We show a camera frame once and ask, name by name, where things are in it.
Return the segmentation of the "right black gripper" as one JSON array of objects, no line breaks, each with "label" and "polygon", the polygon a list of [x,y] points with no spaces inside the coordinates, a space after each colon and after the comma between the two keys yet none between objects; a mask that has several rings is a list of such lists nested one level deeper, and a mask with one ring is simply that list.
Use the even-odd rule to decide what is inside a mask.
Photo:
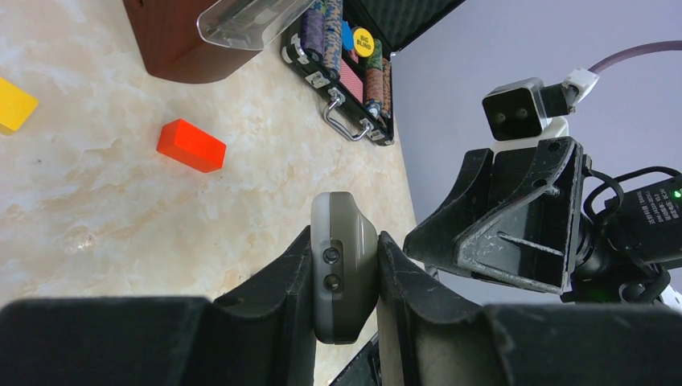
[{"label": "right black gripper", "polygon": [[[454,262],[477,278],[560,294],[573,269],[580,221],[583,148],[571,137],[497,153],[487,213],[454,240]],[[610,177],[583,203],[567,303],[679,309],[671,271],[681,267],[681,173],[625,191],[636,170]]]}]

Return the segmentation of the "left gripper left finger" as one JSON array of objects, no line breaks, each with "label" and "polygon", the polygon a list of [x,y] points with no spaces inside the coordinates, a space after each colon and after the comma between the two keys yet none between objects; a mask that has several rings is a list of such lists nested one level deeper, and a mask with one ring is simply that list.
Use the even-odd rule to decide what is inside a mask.
[{"label": "left gripper left finger", "polygon": [[310,385],[310,231],[228,293],[32,298],[1,311],[4,385]]}]

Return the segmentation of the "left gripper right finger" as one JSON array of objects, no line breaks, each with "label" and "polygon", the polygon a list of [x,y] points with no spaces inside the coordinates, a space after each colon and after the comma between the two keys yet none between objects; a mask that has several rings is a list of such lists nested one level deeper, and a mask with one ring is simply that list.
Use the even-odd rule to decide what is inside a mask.
[{"label": "left gripper right finger", "polygon": [[665,306],[490,304],[378,239],[385,385],[678,385],[681,315]]}]

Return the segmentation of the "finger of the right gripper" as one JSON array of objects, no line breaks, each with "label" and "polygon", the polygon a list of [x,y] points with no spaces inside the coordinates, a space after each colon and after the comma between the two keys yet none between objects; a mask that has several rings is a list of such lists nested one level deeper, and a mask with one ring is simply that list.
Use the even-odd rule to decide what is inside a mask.
[{"label": "finger of the right gripper", "polygon": [[458,177],[439,207],[406,237],[403,252],[426,265],[469,277],[459,267],[455,239],[487,212],[494,152],[490,149],[465,153]]}]

